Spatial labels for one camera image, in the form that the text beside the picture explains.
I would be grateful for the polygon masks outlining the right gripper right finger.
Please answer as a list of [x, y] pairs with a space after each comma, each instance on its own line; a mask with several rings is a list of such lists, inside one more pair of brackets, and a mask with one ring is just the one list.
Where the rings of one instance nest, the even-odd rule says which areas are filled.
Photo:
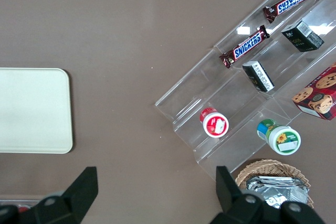
[[222, 212], [211, 223], [278, 223], [278, 214], [253, 194], [244, 194], [226, 166], [216, 167], [216, 194]]

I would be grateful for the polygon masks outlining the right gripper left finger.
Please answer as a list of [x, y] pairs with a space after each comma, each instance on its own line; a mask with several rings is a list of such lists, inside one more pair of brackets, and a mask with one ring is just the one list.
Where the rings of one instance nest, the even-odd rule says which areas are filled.
[[49, 196], [33, 208], [35, 223], [81, 223], [97, 195], [97, 168], [86, 167], [61, 195]]

